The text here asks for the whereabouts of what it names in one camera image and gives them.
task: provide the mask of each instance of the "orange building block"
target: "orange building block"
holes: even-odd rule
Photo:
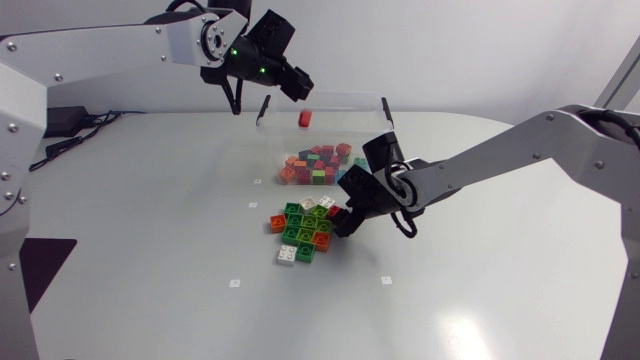
[[[293,169],[293,168],[294,168],[294,164],[296,163],[296,161],[298,161],[298,158],[297,158],[296,156],[290,156],[290,157],[289,157],[289,158],[284,162],[284,164],[285,164],[287,167],[290,167],[290,168],[292,168],[292,169]]]
[[[329,243],[331,242],[331,235],[329,233],[316,231],[313,233],[312,241],[316,245],[316,250],[327,252],[327,250],[329,250]]]
[[[283,232],[284,228],[287,226],[287,218],[284,214],[276,215],[271,217],[271,232],[279,233]]]
[[[296,171],[293,168],[285,166],[280,173],[278,174],[278,178],[285,184],[290,183],[293,179],[296,178]]]

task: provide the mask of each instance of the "white cube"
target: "white cube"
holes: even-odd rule
[[[282,245],[280,252],[278,252],[278,264],[293,266],[296,261],[296,248],[295,246]]]
[[[316,202],[311,198],[311,197],[306,197],[302,200],[300,200],[300,207],[302,208],[302,212],[305,215],[309,215],[309,213],[311,212],[311,210],[313,210],[314,207],[316,207]]]

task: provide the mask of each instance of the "clear plastic container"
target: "clear plastic container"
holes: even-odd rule
[[[309,127],[298,125],[303,110],[311,111]],[[265,98],[256,120],[256,128],[266,137],[273,159],[273,174],[269,174],[270,177],[274,176],[282,184],[335,185],[342,174],[355,163],[367,168],[362,145],[393,130],[393,120],[386,99],[375,93],[312,91],[307,100],[298,102],[277,93]],[[348,157],[338,153],[340,144],[350,146]],[[320,150],[321,158],[304,159],[310,153],[303,152],[317,151],[316,147],[324,147],[324,153]],[[333,166],[330,166],[334,168],[333,171],[327,169],[331,165],[327,156],[328,147],[333,147]],[[342,154],[346,148],[340,145]],[[334,156],[340,160],[338,166]],[[300,166],[301,163],[292,166],[291,160],[294,158],[305,161],[305,167]],[[323,164],[317,164],[317,161],[322,161]],[[324,181],[320,181],[319,171],[322,171],[322,166],[325,169]],[[287,167],[294,173],[285,170]],[[308,182],[307,174],[303,171],[305,168],[309,170]]]

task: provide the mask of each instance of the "tabletop surface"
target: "tabletop surface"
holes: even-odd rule
[[[426,161],[509,127],[394,118]],[[347,197],[279,185],[265,149],[255,114],[134,115],[34,172],[28,236],[78,239],[32,314],[41,358],[600,357],[626,267],[619,205],[553,161],[428,207],[414,239],[379,217],[286,267],[269,217]]]

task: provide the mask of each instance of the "green building block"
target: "green building block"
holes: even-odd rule
[[[302,226],[302,214],[285,214],[287,216],[287,226]]]
[[[296,251],[296,260],[310,263],[313,260],[313,254],[316,252],[316,246],[312,243],[303,242],[298,245]]]
[[[282,232],[282,242],[289,245],[298,245],[298,235],[300,228],[297,226],[287,226]]]
[[[302,216],[302,225],[301,227],[304,229],[315,230],[316,226],[318,226],[318,218],[313,215],[304,215]]]
[[[324,170],[313,170],[311,172],[311,183],[313,185],[324,185]]]
[[[320,160],[320,155],[309,154],[307,155],[307,167],[313,169],[313,166],[316,164],[316,161]]]
[[[316,226],[316,230],[320,232],[326,232],[331,234],[332,224],[329,220],[318,220],[318,226]]]
[[[298,203],[287,203],[284,207],[285,214],[300,214],[300,204]]]
[[[316,205],[316,207],[314,207],[313,210],[311,210],[311,215],[316,216],[318,220],[325,219],[328,213],[329,213],[329,209],[327,209],[322,205]]]
[[[296,237],[295,244],[298,245],[300,243],[310,243],[313,241],[313,233],[315,231],[312,229],[300,229],[298,232],[298,236]]]

